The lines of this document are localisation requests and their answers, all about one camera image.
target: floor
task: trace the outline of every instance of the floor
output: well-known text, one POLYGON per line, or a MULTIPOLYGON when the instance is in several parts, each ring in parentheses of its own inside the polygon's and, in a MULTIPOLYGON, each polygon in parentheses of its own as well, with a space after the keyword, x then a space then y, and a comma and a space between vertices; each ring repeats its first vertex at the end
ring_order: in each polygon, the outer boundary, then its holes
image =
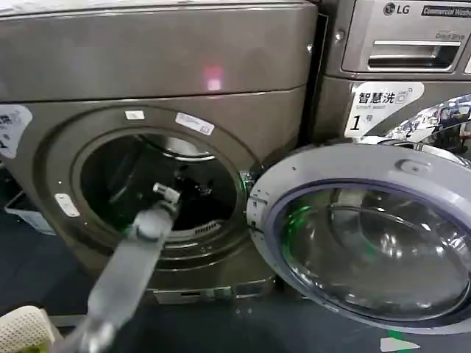
MULTIPOLYGON (((84 313, 91 278, 59 237, 0 213, 0 311, 25 303, 51 315, 84 313)), ((264 300, 142 307, 112 352, 380 352, 397 332, 342 318, 309 301, 264 300)), ((430 353, 462 353, 471 334, 401 335, 430 353)))

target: open washer door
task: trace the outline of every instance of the open washer door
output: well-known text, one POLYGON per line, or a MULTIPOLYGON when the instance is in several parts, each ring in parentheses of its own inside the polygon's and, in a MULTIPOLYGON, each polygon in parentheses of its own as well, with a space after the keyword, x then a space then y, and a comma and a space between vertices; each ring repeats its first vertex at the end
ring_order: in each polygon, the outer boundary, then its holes
POLYGON ((468 332, 471 169, 415 146, 343 143, 287 157, 252 189, 252 239, 329 310, 402 332, 468 332))

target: robotic arm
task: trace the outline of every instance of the robotic arm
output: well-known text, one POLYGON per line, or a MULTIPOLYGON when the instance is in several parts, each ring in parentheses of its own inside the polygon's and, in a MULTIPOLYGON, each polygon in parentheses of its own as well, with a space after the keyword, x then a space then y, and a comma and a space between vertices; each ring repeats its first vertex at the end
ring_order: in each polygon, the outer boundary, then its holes
POLYGON ((134 315, 178 215, 179 193, 163 185, 154 190, 165 201, 137 214, 88 297, 84 321, 51 353, 103 352, 134 315))

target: number 1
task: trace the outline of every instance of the number 1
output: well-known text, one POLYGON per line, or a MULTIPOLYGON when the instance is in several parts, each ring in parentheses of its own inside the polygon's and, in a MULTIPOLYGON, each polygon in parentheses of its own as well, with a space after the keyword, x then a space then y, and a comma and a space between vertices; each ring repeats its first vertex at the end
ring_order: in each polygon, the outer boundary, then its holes
POLYGON ((353 125, 352 128, 350 128, 350 130, 359 130, 360 128, 358 127, 358 123, 360 122, 360 116, 355 115, 353 118, 356 120, 355 120, 355 124, 353 125))

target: laundry basket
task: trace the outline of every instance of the laundry basket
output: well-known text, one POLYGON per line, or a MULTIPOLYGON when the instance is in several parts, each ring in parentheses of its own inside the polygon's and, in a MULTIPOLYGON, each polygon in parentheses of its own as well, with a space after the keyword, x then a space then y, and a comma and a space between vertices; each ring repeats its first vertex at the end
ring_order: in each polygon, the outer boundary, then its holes
POLYGON ((39 345, 47 347, 57 339, 62 339, 60 333, 46 311, 37 307, 20 307, 0 318, 0 353, 21 352, 39 345))

